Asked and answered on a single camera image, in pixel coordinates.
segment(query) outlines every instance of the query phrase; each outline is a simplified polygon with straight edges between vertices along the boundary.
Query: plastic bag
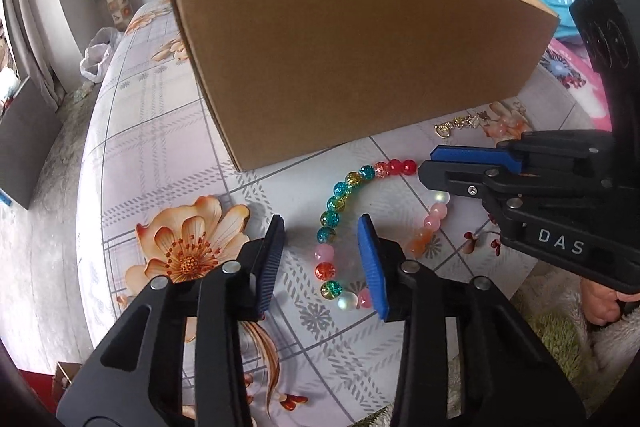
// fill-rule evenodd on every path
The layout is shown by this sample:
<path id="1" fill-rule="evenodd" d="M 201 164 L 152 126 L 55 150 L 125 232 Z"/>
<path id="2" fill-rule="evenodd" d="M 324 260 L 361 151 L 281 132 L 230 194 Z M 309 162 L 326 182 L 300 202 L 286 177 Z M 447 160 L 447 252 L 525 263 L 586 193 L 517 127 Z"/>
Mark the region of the plastic bag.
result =
<path id="1" fill-rule="evenodd" d="M 124 33 L 116 28 L 101 28 L 84 51 L 84 58 L 80 61 L 80 74 L 94 84 L 100 84 L 123 36 Z"/>

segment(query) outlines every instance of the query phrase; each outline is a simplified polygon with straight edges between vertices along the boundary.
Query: floral tablecloth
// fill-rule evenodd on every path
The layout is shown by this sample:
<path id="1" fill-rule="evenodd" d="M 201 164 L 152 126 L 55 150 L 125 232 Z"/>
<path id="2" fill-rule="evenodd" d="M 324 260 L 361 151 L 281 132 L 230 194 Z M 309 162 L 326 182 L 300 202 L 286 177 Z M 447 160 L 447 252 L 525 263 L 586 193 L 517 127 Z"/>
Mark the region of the floral tablecloth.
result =
<path id="1" fill-rule="evenodd" d="M 526 115 L 535 129 L 558 129 L 571 123 L 574 103 L 538 68 L 520 95 L 499 107 Z M 470 113 L 483 111 L 497 120 L 489 106 Z M 414 158 L 419 163 L 442 143 L 494 145 L 482 127 L 454 130 L 446 140 L 437 137 L 434 124 L 453 116 L 461 114 L 236 172 L 194 81 L 170 5 L 142 7 L 100 88 L 82 159 L 78 274 L 92 342 L 100 342 L 130 299 L 126 270 L 145 264 L 136 225 L 151 222 L 164 208 L 193 204 L 210 194 L 224 210 L 235 204 L 249 208 L 245 233 L 252 239 L 264 235 L 275 213 L 286 223 L 287 244 L 274 298 L 261 325 L 280 357 L 275 396 L 291 393 L 309 400 L 289 411 L 274 399 L 269 420 L 264 413 L 265 363 L 243 339 L 244 368 L 253 377 L 248 388 L 254 397 L 252 415 L 258 425 L 347 426 L 388 405 L 396 389 L 402 324 L 382 323 L 370 309 L 340 311 L 321 298 L 312 274 L 318 217 L 334 184 L 364 164 L 390 158 Z M 356 292 L 364 285 L 355 238 L 360 214 L 368 212 L 382 237 L 404 245 L 433 203 L 434 193 L 417 176 L 376 181 L 351 198 L 335 243 L 335 264 L 344 285 Z M 471 255 L 459 252 L 465 232 L 491 227 L 480 201 L 452 198 L 449 215 L 421 262 L 450 279 L 488 275 L 511 296 L 534 259 L 506 248 L 497 256 L 491 233 L 480 235 Z M 453 328 L 449 334 L 453 357 Z M 187 343 L 185 403 L 193 403 L 193 350 L 194 343 Z"/>

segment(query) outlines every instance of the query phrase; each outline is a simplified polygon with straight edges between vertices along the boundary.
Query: gray floor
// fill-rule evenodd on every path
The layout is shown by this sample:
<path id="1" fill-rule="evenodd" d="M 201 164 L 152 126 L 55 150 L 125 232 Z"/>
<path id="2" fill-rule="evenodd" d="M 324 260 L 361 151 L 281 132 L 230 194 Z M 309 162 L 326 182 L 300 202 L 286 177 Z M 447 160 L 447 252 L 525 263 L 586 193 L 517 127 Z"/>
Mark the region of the gray floor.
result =
<path id="1" fill-rule="evenodd" d="M 98 88 L 58 116 L 63 128 L 40 174 L 30 210 L 0 203 L 0 337 L 20 369 L 52 373 L 58 360 L 92 351 L 76 270 L 76 198 Z"/>

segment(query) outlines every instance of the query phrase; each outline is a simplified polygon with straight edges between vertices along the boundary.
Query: cardboard box side panel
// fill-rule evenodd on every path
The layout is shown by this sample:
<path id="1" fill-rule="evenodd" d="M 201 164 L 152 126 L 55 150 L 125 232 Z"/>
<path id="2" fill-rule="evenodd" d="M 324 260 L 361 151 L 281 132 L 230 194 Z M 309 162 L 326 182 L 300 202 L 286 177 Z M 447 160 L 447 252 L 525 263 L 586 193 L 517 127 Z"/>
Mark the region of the cardboard box side panel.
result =
<path id="1" fill-rule="evenodd" d="M 514 96 L 557 24 L 521 0 L 178 0 L 178 9 L 241 169 Z"/>
<path id="2" fill-rule="evenodd" d="M 180 30 L 180 35 L 182 36 L 182 41 L 184 43 L 184 48 L 187 50 L 187 55 L 189 56 L 189 61 L 191 63 L 191 68 L 193 69 L 193 76 L 196 79 L 197 84 L 200 86 L 200 90 L 202 91 L 202 93 L 204 94 L 204 100 L 207 104 L 207 109 L 209 110 L 209 114 L 211 115 L 211 118 L 218 130 L 218 132 L 220 133 L 220 137 L 222 138 L 222 141 L 225 144 L 225 147 L 227 150 L 231 150 L 230 147 L 230 143 L 228 142 L 228 140 L 226 139 L 225 136 L 225 132 L 224 129 L 222 129 L 222 127 L 220 126 L 220 122 L 218 121 L 218 117 L 216 115 L 215 109 L 213 107 L 212 104 L 212 100 L 213 100 L 213 96 L 212 93 L 209 91 L 209 87 L 208 84 L 204 83 L 202 81 L 202 73 L 201 73 L 201 69 L 200 69 L 200 65 L 198 62 L 198 57 L 196 57 L 193 54 L 193 51 L 191 49 L 191 45 L 190 43 L 192 42 L 192 39 L 190 38 L 190 31 L 189 28 L 185 27 L 183 22 L 182 22 L 182 17 L 181 14 L 183 12 L 190 12 L 190 10 L 188 10 L 188 8 L 184 5 L 182 0 L 171 0 L 171 4 L 174 7 L 174 15 L 175 15 L 175 21 L 177 23 L 178 29 Z M 240 170 L 240 166 L 238 165 L 238 163 L 236 163 L 236 159 L 233 155 L 230 155 L 231 161 L 234 164 L 234 167 L 237 170 Z"/>

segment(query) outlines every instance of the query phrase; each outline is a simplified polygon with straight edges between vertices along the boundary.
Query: white bead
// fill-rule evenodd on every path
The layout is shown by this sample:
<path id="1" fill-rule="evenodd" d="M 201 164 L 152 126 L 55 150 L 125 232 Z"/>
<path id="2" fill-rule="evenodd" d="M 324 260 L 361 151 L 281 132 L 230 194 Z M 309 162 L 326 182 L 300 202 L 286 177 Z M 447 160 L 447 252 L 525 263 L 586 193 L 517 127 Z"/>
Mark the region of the white bead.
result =
<path id="1" fill-rule="evenodd" d="M 438 190 L 435 194 L 434 194 L 434 199 L 438 202 L 438 203 L 444 203 L 447 204 L 449 203 L 449 200 L 451 199 L 451 196 L 449 196 L 448 192 L 444 192 L 444 191 L 440 191 Z"/>
<path id="2" fill-rule="evenodd" d="M 337 298 L 338 308 L 344 311 L 354 310 L 358 307 L 358 296 L 353 292 L 343 291 Z"/>

